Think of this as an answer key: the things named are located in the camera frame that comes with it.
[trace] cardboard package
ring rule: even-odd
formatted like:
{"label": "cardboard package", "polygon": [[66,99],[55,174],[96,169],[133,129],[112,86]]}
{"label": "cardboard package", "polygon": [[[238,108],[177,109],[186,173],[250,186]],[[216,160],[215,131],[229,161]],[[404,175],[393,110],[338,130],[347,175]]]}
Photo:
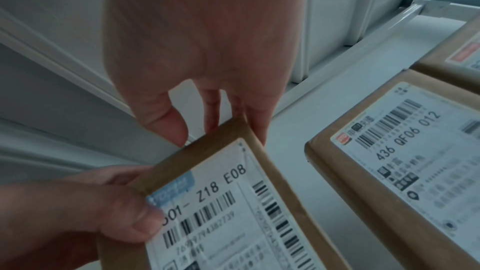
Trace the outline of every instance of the cardboard package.
{"label": "cardboard package", "polygon": [[480,94],[480,15],[427,53],[412,69]]}
{"label": "cardboard package", "polygon": [[103,270],[349,269],[243,120],[228,121],[131,187],[162,208],[166,225],[147,244],[101,237]]}
{"label": "cardboard package", "polygon": [[480,269],[480,96],[402,71],[305,154],[406,269]]}

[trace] brown package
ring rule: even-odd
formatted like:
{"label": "brown package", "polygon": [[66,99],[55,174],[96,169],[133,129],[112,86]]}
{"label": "brown package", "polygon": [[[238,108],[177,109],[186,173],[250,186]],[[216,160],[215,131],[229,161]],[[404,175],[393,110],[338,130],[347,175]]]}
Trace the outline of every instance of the brown package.
{"label": "brown package", "polygon": [[480,94],[480,15],[427,53],[412,69]]}
{"label": "brown package", "polygon": [[[312,252],[317,253],[321,262],[329,270],[350,269],[330,240],[310,218],[288,183],[265,154],[256,136],[243,120],[232,119],[226,122],[218,130],[203,136],[156,165],[152,171],[140,176],[130,186],[141,195],[147,197],[238,139],[243,139],[252,151],[265,175],[306,236],[306,240],[313,248]],[[98,252],[103,270],[151,269],[147,249],[144,244],[131,245],[100,237],[98,240]]]}

